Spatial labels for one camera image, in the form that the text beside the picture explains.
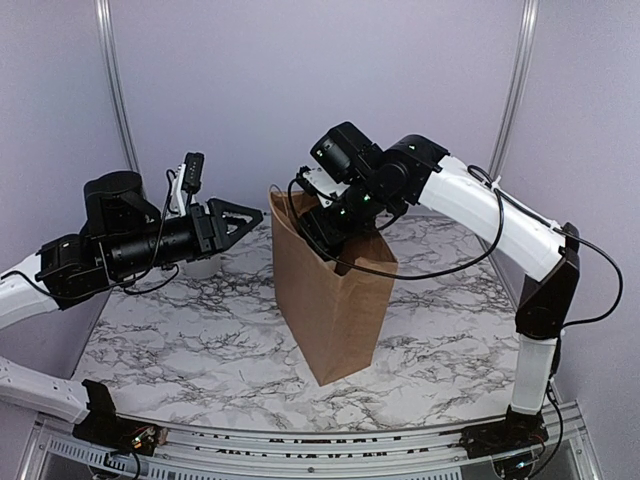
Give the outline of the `brown paper bag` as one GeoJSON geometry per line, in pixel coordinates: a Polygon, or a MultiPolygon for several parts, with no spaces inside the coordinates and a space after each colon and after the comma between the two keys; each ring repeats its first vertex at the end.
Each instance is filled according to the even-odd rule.
{"type": "Polygon", "coordinates": [[[394,281],[321,259],[294,213],[318,202],[303,192],[268,193],[277,306],[316,382],[328,385],[371,365],[394,281]]]}

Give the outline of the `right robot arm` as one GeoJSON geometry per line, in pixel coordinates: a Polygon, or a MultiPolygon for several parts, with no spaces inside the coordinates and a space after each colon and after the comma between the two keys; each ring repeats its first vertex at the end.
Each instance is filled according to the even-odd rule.
{"type": "Polygon", "coordinates": [[[422,135],[407,135],[383,150],[346,121],[310,154],[316,167],[301,168],[294,181],[319,204],[296,220],[320,256],[335,260],[347,241],[375,232],[380,213],[399,218],[421,205],[466,227],[524,270],[515,316],[516,377],[506,415],[464,428],[460,444],[468,457],[479,458],[546,442],[541,409],[579,280],[577,229],[527,213],[497,181],[422,135]]]}

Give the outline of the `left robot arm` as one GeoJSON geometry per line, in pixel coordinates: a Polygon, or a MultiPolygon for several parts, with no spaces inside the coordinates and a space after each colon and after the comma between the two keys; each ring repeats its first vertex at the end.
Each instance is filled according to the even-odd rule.
{"type": "MultiPolygon", "coordinates": [[[[263,220],[261,211],[212,198],[170,218],[142,195],[140,174],[115,171],[84,186],[87,221],[1,276],[1,325],[79,305],[114,288],[130,290],[152,269],[209,259],[263,220]]],[[[108,387],[64,380],[1,360],[3,401],[62,419],[74,437],[120,453],[150,456],[162,427],[120,416],[108,387]]]]}

